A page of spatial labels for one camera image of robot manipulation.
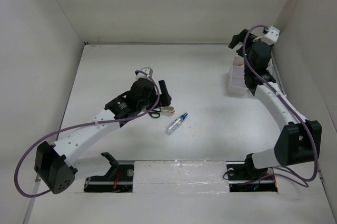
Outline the beige eraser block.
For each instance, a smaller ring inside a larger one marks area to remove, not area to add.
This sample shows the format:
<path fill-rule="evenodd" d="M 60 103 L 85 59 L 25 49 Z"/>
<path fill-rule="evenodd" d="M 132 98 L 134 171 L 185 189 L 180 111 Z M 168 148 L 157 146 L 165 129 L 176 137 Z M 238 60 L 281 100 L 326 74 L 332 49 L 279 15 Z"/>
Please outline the beige eraser block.
<path fill-rule="evenodd" d="M 164 114 L 175 114 L 175 109 L 172 106 L 161 107 L 161 112 Z"/>

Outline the black handled scissors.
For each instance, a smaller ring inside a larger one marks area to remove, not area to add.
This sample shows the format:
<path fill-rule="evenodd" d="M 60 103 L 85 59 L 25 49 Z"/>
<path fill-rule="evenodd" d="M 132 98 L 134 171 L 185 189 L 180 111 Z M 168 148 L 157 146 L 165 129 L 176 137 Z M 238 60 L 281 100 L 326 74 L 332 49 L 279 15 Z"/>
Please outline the black handled scissors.
<path fill-rule="evenodd" d="M 151 110 L 148 114 L 154 119 L 158 119 L 161 116 L 162 109 L 160 107 Z"/>

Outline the clear glue bottle blue cap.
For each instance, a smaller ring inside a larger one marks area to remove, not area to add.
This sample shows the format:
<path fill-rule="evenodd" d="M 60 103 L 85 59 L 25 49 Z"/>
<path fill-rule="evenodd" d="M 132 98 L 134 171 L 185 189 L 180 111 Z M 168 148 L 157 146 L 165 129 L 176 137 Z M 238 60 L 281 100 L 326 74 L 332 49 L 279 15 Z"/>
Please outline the clear glue bottle blue cap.
<path fill-rule="evenodd" d="M 179 117 L 177 117 L 174 121 L 172 121 L 167 127 L 166 127 L 166 134 L 171 135 L 173 132 L 175 132 L 185 121 L 185 119 L 188 117 L 188 113 L 183 113 Z"/>

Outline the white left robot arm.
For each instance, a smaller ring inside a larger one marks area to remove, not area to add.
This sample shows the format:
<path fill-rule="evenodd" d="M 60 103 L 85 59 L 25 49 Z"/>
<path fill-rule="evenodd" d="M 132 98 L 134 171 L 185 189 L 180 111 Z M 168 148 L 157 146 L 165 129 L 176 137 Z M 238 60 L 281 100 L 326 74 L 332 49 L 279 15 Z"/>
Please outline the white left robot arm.
<path fill-rule="evenodd" d="M 92 125 L 80 127 L 52 144 L 44 141 L 37 147 L 35 171 L 51 193 L 59 194 L 65 191 L 80 177 L 103 177 L 110 181 L 118 177 L 120 164 L 110 153 L 103 152 L 97 158 L 82 159 L 80 156 L 142 111 L 151 111 L 161 105 L 169 106 L 172 98 L 165 81 L 160 80 L 158 84 L 159 92 L 150 79 L 137 79 L 130 90 L 105 105 L 94 117 Z"/>

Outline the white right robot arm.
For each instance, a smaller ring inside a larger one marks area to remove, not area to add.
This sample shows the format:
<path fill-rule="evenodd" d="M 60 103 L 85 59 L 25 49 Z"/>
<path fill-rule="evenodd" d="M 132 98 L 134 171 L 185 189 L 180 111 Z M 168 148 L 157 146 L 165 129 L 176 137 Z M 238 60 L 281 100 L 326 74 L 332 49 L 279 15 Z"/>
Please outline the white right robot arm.
<path fill-rule="evenodd" d="M 283 169 L 295 174 L 291 165 L 313 162 L 313 174 L 317 175 L 322 126 L 318 121 L 310 121 L 286 98 L 268 66 L 272 47 L 277 42 L 280 31 L 271 26 L 261 26 L 263 35 L 252 34 L 252 29 L 244 29 L 232 37 L 229 48 L 242 43 L 236 52 L 243 57 L 244 84 L 269 111 L 280 129 L 280 135 L 271 149 L 248 154 L 244 163 L 234 169 L 234 175 L 242 180 L 262 180 L 267 178 L 269 168 Z"/>

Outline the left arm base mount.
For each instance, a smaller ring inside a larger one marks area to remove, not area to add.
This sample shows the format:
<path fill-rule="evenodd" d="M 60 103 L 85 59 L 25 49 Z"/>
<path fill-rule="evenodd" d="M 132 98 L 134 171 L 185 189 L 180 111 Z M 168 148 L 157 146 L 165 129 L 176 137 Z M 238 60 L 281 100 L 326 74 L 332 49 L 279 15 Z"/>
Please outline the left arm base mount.
<path fill-rule="evenodd" d="M 102 176 L 91 176 L 86 179 L 84 192 L 88 193 L 132 193 L 135 161 L 117 161 L 108 152 L 103 152 L 110 168 Z"/>

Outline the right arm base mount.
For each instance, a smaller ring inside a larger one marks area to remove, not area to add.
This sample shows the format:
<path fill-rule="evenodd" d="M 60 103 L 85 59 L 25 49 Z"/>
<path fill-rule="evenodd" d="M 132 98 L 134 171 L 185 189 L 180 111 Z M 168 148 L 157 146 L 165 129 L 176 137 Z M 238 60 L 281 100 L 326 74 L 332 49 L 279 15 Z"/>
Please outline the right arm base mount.
<path fill-rule="evenodd" d="M 229 182 L 230 192 L 278 192 L 273 169 L 248 170 L 243 161 L 226 162 L 223 179 Z"/>

